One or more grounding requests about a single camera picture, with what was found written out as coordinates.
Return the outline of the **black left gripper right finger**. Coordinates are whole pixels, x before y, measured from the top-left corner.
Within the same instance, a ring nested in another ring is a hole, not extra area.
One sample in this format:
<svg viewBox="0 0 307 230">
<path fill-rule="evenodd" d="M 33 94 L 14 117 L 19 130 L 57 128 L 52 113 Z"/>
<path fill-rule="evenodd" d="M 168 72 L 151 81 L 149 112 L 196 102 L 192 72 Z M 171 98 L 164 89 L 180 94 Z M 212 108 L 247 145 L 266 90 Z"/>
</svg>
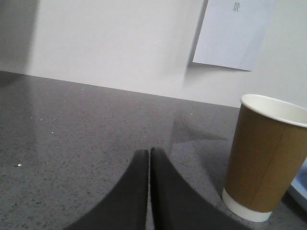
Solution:
<svg viewBox="0 0 307 230">
<path fill-rule="evenodd" d="M 203 199 L 178 173 L 162 148 L 151 148 L 150 193 L 157 230 L 246 230 Z"/>
</svg>

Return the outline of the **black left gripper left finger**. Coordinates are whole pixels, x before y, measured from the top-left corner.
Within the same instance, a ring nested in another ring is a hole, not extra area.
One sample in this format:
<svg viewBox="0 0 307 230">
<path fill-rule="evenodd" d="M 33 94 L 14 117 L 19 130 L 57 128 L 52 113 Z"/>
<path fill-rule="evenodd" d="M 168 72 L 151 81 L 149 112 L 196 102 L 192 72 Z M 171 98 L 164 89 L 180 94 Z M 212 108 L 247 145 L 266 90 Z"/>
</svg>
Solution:
<svg viewBox="0 0 307 230">
<path fill-rule="evenodd" d="M 92 210 L 67 230 L 144 230 L 149 181 L 149 152 L 135 151 L 120 180 Z"/>
</svg>

